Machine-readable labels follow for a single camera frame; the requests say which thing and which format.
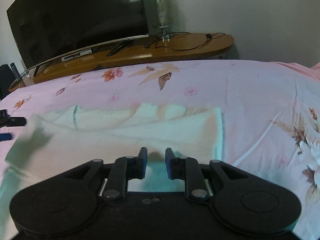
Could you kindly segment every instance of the lamp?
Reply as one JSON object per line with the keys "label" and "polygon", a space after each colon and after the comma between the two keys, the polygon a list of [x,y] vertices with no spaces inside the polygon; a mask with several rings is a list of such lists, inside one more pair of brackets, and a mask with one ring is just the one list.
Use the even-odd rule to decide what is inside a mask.
{"label": "lamp", "polygon": [[153,2],[153,6],[156,8],[158,22],[155,28],[161,28],[162,30],[162,38],[169,39],[172,36],[167,34],[166,28],[171,25],[171,8],[172,8],[172,0],[151,0]]}

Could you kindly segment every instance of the television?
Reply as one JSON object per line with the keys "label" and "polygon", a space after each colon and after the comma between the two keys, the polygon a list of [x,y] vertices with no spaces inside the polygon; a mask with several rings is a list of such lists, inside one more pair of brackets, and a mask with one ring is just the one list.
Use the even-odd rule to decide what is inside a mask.
{"label": "television", "polygon": [[143,0],[15,0],[7,10],[25,66],[148,36]]}

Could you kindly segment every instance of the pink fabric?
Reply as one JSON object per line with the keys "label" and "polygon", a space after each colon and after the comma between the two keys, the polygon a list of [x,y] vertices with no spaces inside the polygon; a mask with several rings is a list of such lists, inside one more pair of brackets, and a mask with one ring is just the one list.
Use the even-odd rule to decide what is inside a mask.
{"label": "pink fabric", "polygon": [[[302,239],[316,240],[320,236],[320,191],[315,184],[320,181],[319,68],[244,60],[142,64],[18,89],[0,107],[26,118],[75,104],[110,110],[141,103],[220,107],[223,161],[292,190],[303,206],[294,232]],[[0,132],[17,137],[21,129]],[[1,143],[2,171],[13,142]]]}

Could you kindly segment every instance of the white flower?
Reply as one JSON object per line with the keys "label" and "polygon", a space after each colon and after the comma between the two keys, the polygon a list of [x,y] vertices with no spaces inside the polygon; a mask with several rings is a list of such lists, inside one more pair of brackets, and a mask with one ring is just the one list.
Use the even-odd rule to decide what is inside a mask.
{"label": "white flower", "polygon": [[312,142],[306,137],[307,143],[301,141],[299,143],[302,156],[307,158],[307,166],[315,172],[315,184],[320,187],[320,144]]}

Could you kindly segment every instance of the folded clothing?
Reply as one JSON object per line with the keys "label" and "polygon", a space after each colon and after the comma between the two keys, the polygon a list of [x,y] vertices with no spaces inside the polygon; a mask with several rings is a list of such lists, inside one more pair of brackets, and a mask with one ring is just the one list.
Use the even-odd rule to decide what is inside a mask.
{"label": "folded clothing", "polygon": [[[10,232],[7,230],[6,237],[12,237],[16,233],[9,217],[13,194],[92,159],[113,163],[122,156],[136,156],[141,147],[147,147],[146,177],[131,180],[128,190],[183,191],[183,181],[168,179],[165,149],[171,147],[177,155],[208,164],[212,159],[222,160],[222,146],[220,108],[142,104],[129,110],[86,111],[74,106],[34,114],[5,159],[11,168],[0,189],[0,208],[7,211],[0,224],[7,224]],[[15,184],[9,194],[4,183]]]}

